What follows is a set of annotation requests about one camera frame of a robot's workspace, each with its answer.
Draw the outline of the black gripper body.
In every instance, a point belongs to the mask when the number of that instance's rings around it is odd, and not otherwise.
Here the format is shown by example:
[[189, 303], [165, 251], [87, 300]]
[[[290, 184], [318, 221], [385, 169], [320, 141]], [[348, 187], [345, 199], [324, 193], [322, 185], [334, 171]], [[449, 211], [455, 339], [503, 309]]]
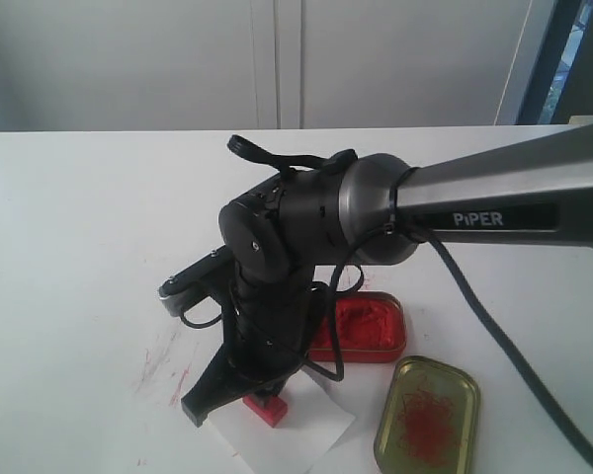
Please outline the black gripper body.
[[314, 267], [292, 269], [279, 281], [263, 282], [235, 262], [230, 283], [231, 329], [223, 326], [229, 361], [246, 377], [246, 390], [282, 379], [283, 386], [306, 359], [325, 310], [326, 289]]

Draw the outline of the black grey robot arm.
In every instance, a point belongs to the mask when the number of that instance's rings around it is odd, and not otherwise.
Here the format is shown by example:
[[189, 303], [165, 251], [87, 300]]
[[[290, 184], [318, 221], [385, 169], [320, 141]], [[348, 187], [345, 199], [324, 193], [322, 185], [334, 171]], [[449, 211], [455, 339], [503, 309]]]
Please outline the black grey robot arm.
[[182, 400], [196, 426], [278, 394], [305, 364], [336, 296], [319, 266], [396, 265], [430, 237], [593, 248], [593, 124], [427, 167], [352, 150], [274, 155], [240, 136], [228, 146], [276, 174], [220, 211], [221, 263], [198, 278], [223, 342]]

